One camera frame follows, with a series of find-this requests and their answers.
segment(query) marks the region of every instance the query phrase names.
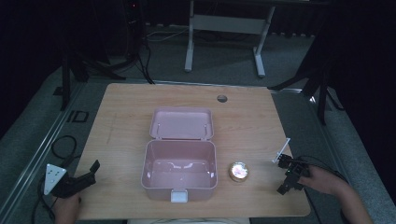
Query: gray floor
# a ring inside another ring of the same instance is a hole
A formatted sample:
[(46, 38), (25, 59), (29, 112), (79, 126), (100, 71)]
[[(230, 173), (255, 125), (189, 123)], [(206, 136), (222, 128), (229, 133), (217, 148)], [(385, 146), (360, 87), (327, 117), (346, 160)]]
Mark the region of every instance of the gray floor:
[[(169, 32), (180, 32), (184, 28), (163, 28)], [(148, 70), (151, 78), (159, 83), (199, 83), (232, 86), (273, 86), (293, 77), (313, 38), (271, 35), (267, 38), (262, 57), (267, 76), (257, 77), (252, 47), (258, 42), (250, 36), (237, 42), (207, 42), (195, 38), (192, 71), (184, 72), (187, 36), (178, 35), (162, 40), (166, 35), (151, 35), (149, 46), (151, 57)], [(145, 61), (148, 52), (141, 50)], [(117, 71), (127, 77), (125, 82), (144, 83), (136, 66)], [(49, 152), (49, 144), (59, 136), (73, 135), (78, 140), (77, 154), (81, 153), (88, 137), (95, 114), (102, 100), (106, 85), (114, 82), (107, 77), (92, 74), (88, 83), (73, 82), (73, 101), (64, 112), (60, 112), (61, 98), (52, 95), (61, 85), (61, 70), (49, 76), (42, 88), (20, 118), (0, 142), (0, 202), (9, 215), (8, 223), (28, 223), (36, 200), (38, 178), (44, 173), (44, 164), (57, 164), (59, 159)], [(360, 193), (375, 223), (394, 223), (396, 209), (385, 191), (375, 168), (368, 158), (364, 146), (347, 114), (327, 105), (327, 126), (319, 124), (316, 105), (303, 97), (298, 90), (305, 80), (293, 84), (289, 90), (274, 92), (273, 97), (286, 136), (291, 138), (290, 147), (294, 156), (315, 156), (343, 173), (350, 184)], [(67, 118), (72, 111), (89, 112), (87, 122), (71, 122)], [(65, 153), (72, 143), (64, 139), (57, 149)], [(42, 157), (37, 169), (31, 169), (29, 161)], [(77, 166), (73, 162), (70, 172)], [(17, 190), (14, 187), (24, 186)], [(329, 195), (307, 189), (312, 200), (312, 212), (307, 217), (254, 217), (252, 223), (342, 223), (338, 202)], [(39, 207), (36, 223), (50, 223), (48, 215)], [(120, 223), (114, 221), (80, 221), (80, 223)]]

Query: pink plastic container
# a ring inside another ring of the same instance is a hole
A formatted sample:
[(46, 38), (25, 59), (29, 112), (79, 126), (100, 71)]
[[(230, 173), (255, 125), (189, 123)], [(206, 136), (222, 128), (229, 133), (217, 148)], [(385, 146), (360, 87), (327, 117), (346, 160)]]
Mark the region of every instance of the pink plastic container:
[(212, 114), (201, 107), (159, 107), (154, 111), (142, 173), (153, 200), (207, 200), (218, 184)]

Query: pink lid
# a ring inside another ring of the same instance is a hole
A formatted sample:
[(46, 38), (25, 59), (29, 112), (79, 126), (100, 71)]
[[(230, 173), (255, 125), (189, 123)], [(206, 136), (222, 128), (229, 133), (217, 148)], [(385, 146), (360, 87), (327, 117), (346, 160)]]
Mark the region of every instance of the pink lid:
[(209, 140), (213, 137), (212, 113), (203, 107), (158, 107), (149, 133), (156, 139)]

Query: person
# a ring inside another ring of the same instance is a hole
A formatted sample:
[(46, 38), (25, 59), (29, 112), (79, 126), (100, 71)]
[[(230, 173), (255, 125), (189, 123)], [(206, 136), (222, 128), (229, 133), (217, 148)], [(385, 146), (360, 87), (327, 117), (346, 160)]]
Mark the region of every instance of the person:
[(301, 176), (300, 184), (333, 195), (340, 203), (341, 210), (349, 223), (374, 223), (361, 201), (361, 197), (346, 181), (314, 165), (310, 165), (308, 169), (311, 176)]
[[(361, 197), (346, 181), (313, 165), (309, 166), (309, 172), (310, 177), (300, 177), (300, 184), (333, 195), (341, 204), (342, 212), (351, 224), (374, 223), (364, 207)], [(53, 208), (55, 224), (75, 223), (78, 216), (79, 195), (75, 194), (67, 199), (59, 198)]]

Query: round metallic object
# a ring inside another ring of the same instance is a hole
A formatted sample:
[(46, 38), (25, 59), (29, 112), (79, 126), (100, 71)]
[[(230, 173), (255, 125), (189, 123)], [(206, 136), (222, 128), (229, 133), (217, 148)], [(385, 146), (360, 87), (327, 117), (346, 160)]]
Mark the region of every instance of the round metallic object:
[(241, 161), (234, 162), (228, 170), (230, 178), (235, 182), (244, 182), (248, 179), (248, 167)]

